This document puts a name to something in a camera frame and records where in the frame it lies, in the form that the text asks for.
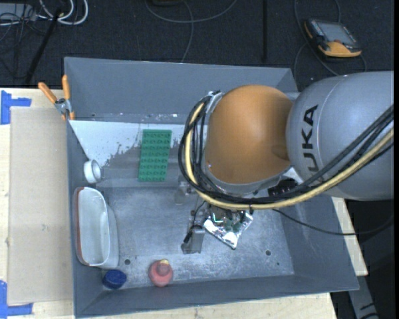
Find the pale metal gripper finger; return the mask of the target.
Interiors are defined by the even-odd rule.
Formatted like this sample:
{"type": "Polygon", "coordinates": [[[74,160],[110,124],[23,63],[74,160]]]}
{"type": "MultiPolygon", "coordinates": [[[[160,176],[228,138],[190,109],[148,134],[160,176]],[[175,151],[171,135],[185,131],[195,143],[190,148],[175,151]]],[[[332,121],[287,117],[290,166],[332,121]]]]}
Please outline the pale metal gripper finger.
{"type": "Polygon", "coordinates": [[[189,181],[185,177],[180,175],[178,177],[178,186],[174,194],[175,204],[184,204],[192,196],[193,192],[194,191],[192,189],[192,185],[189,183],[189,181]]]}
{"type": "Polygon", "coordinates": [[[203,227],[194,225],[190,228],[181,244],[183,254],[201,253],[204,237],[205,229],[203,227]]]}

